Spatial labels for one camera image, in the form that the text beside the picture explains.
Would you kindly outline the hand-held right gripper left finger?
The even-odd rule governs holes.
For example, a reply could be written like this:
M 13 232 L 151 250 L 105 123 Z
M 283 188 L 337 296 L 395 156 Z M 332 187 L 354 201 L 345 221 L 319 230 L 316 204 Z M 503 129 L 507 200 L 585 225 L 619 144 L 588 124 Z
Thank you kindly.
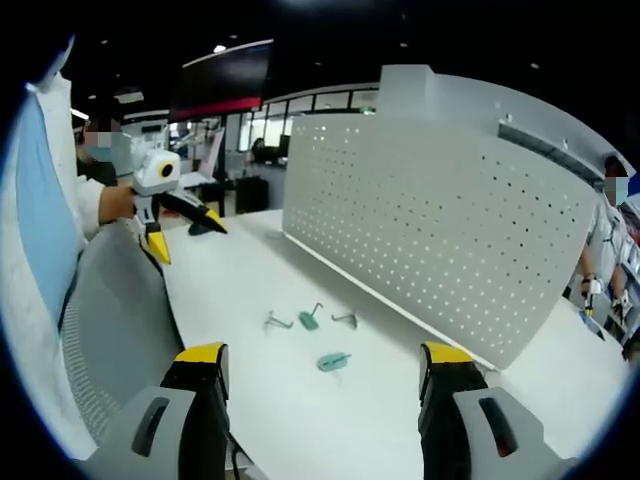
M 230 442 L 228 346 L 179 353 L 162 382 L 115 417 L 97 449 L 99 479 L 222 479 Z

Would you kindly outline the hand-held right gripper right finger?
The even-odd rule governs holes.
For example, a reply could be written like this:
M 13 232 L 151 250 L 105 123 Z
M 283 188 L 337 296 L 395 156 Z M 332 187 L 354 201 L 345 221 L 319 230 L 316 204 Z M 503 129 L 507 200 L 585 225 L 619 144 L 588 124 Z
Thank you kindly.
M 575 460 L 544 441 L 543 424 L 507 391 L 490 387 L 472 357 L 448 344 L 420 347 L 425 479 L 561 479 Z

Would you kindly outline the person's left hand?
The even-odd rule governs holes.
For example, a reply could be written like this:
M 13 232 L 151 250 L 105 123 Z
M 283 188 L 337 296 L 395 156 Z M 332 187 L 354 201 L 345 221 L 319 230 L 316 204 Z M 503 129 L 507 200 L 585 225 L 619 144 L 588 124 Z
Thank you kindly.
M 98 223 L 106 225 L 135 214 L 134 190 L 127 185 L 105 187 L 100 195 Z

